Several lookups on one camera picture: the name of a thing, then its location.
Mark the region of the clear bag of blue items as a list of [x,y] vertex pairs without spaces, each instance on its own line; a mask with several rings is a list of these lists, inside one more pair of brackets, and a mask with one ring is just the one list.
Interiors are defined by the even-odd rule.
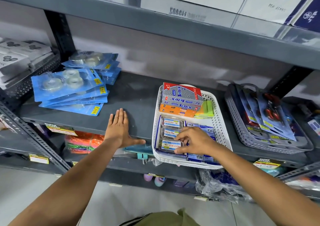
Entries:
[[235,204],[239,202],[254,202],[253,198],[225,169],[199,169],[196,177],[196,191],[210,200],[227,200]]

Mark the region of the person's left hand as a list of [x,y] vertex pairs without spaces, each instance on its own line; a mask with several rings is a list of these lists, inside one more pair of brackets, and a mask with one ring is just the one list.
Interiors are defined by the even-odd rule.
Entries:
[[129,119],[127,117],[127,113],[125,111],[125,130],[121,131],[118,127],[118,114],[119,110],[116,111],[113,119],[113,125],[110,133],[108,133],[108,128],[105,132],[105,137],[103,144],[108,145],[109,147],[113,147],[115,149],[125,148],[126,147],[126,139],[134,139],[129,135]]

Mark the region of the orange staple box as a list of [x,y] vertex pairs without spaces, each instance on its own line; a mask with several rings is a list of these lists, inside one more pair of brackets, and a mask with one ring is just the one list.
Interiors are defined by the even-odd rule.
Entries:
[[170,115],[178,115],[178,116],[183,116],[188,118],[194,118],[194,116],[197,113],[197,111],[195,110],[165,105],[163,103],[160,104],[159,111],[162,113],[170,114]]

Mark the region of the person's right forearm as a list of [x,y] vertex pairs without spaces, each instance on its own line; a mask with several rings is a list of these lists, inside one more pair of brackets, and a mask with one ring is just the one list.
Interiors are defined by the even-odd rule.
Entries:
[[206,145],[212,156],[277,226],[320,226],[320,206],[219,143]]

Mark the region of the grey plastic basket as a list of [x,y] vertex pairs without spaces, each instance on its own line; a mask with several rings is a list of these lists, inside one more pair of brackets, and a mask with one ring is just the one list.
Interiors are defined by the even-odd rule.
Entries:
[[307,137],[306,133],[301,130],[299,125],[298,131],[300,131],[302,135],[297,137],[297,141],[285,138],[273,139],[270,138],[269,134],[265,131],[265,136],[262,138],[252,135],[247,130],[246,123],[243,121],[242,115],[244,107],[235,84],[228,85],[225,93],[225,100],[238,137],[245,146],[289,155],[309,152],[315,148],[311,140]]

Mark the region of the person's left forearm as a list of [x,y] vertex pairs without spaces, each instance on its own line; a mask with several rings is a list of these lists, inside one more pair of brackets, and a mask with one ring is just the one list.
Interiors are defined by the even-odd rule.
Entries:
[[8,226],[76,226],[122,138],[108,138],[56,180]]

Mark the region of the teal plastic item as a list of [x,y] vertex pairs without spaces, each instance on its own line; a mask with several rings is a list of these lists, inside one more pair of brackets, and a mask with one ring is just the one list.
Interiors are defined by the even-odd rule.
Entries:
[[137,159],[142,160],[143,164],[155,159],[152,146],[150,144],[132,145],[123,148],[124,151],[137,154]]

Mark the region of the silver red staple box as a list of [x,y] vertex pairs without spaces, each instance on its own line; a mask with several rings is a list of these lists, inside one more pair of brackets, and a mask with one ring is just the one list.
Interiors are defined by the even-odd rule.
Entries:
[[203,99],[164,96],[162,97],[162,103],[166,106],[198,111],[202,106]]
[[162,101],[199,104],[203,102],[203,97],[199,88],[164,82]]

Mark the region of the blue white cardboard box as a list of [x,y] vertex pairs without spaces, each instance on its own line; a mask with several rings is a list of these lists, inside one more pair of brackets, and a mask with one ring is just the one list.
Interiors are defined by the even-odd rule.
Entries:
[[320,33],[320,0],[306,0],[290,25]]

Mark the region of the white labelled pack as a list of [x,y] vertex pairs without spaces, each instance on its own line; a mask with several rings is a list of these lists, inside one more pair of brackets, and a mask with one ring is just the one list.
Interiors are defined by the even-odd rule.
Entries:
[[311,127],[311,129],[320,137],[320,123],[315,119],[312,119],[307,123]]

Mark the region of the pile of blue tape packs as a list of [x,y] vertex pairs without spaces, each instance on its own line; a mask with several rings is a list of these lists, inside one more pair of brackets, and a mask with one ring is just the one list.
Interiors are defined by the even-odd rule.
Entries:
[[118,53],[77,51],[62,63],[63,70],[31,78],[39,107],[97,116],[108,102],[108,86],[121,68]]

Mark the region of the blue stationery packets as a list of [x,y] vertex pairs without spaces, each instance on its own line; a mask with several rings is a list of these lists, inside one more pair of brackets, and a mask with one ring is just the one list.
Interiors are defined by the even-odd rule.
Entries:
[[[201,125],[197,123],[187,123],[187,127],[199,127],[208,136],[210,136],[214,141],[216,141],[213,127]],[[209,155],[196,155],[187,153],[187,160],[192,162],[206,163],[211,165],[220,165],[213,157]]]

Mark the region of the grey metal shelving unit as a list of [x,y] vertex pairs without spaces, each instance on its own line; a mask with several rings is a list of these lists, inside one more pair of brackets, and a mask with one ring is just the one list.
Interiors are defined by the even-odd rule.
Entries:
[[[129,21],[129,26],[136,27],[139,24],[141,28],[135,30],[147,30],[148,23],[154,24],[155,28],[162,28],[160,31],[153,32],[156,36],[170,37],[173,41],[188,41],[190,43],[202,44],[203,47],[218,47],[228,51],[234,51],[229,48],[229,44],[225,45],[222,37],[225,35],[227,42],[235,41],[239,45],[239,50],[242,54],[253,54],[258,51],[257,55],[262,61],[266,61],[265,57],[271,54],[271,60],[275,62],[278,55],[281,61],[289,61],[288,64],[292,67],[282,75],[281,78],[271,88],[271,92],[284,97],[294,87],[301,83],[314,70],[320,70],[320,50],[310,50],[306,47],[304,50],[301,46],[294,46],[288,42],[276,40],[275,38],[259,37],[249,33],[242,33],[239,30],[226,29],[219,26],[205,25],[204,23],[194,22],[192,20],[178,19],[170,16],[165,16],[162,13],[147,12],[137,7],[137,2],[133,5],[119,5],[104,0],[2,0],[10,3],[25,5],[28,7],[40,7],[46,15],[47,21],[53,32],[54,38],[58,45],[61,60],[66,60],[73,51],[76,50],[73,42],[73,37],[70,32],[70,27],[66,19],[68,10],[75,13],[89,16],[90,20],[94,19],[94,14],[111,13],[111,21],[118,25],[122,19]],[[58,157],[58,154],[53,151],[51,143],[48,139],[41,135],[32,123],[63,125],[74,128],[78,131],[86,131],[90,133],[102,134],[105,126],[101,128],[102,122],[106,120],[109,113],[112,113],[118,108],[125,109],[129,114],[129,120],[133,125],[129,129],[129,134],[134,138],[146,139],[151,143],[151,135],[153,129],[154,115],[156,111],[157,94],[160,85],[164,81],[173,81],[168,75],[164,78],[151,77],[150,74],[139,75],[130,72],[122,72],[120,77],[111,87],[111,94],[108,98],[107,105],[102,107],[99,115],[96,118],[85,118],[84,115],[67,114],[65,111],[54,111],[47,108],[40,108],[32,99],[31,90],[26,94],[18,97],[18,99],[9,97],[5,91],[0,91],[0,110],[8,119],[21,128],[20,135],[27,135],[27,139],[36,148],[47,154],[53,155],[53,163],[66,172],[70,168],[69,164]],[[315,175],[316,166],[320,169],[320,138],[317,138],[306,121],[303,120],[302,111],[295,103],[287,103],[289,109],[293,112],[294,118],[297,120],[301,129],[306,133],[308,138],[314,142],[315,146],[319,146],[313,151],[304,152],[304,154],[290,155],[276,153],[272,151],[259,150],[257,148],[246,147],[240,141],[237,130],[235,129],[230,111],[225,101],[225,92],[213,86],[205,86],[202,82],[197,87],[203,88],[203,92],[212,93],[217,99],[217,107],[220,108],[223,122],[218,122],[219,125],[224,125],[228,133],[231,148],[241,157],[253,161],[257,158],[270,158],[275,160],[285,161],[287,167],[295,168],[290,176],[287,173],[281,179],[298,179],[302,175]]]

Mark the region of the clear plastic pin box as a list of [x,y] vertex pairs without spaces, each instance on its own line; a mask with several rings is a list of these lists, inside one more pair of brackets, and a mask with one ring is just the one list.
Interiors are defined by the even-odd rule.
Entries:
[[160,138],[161,139],[174,139],[181,130],[168,128],[168,127],[161,127],[160,130]]
[[186,126],[186,121],[178,119],[178,118],[162,116],[161,117],[161,124],[163,127],[181,130],[183,127]]
[[187,157],[187,153],[175,153],[175,149],[183,147],[184,143],[180,140],[176,141],[173,139],[160,139],[155,151],[165,155]]

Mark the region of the stack of orange green cloths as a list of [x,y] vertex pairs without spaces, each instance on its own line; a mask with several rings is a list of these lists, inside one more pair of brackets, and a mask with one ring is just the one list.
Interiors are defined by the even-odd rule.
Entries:
[[75,131],[76,135],[65,135],[65,146],[72,154],[89,154],[104,140],[103,135]]

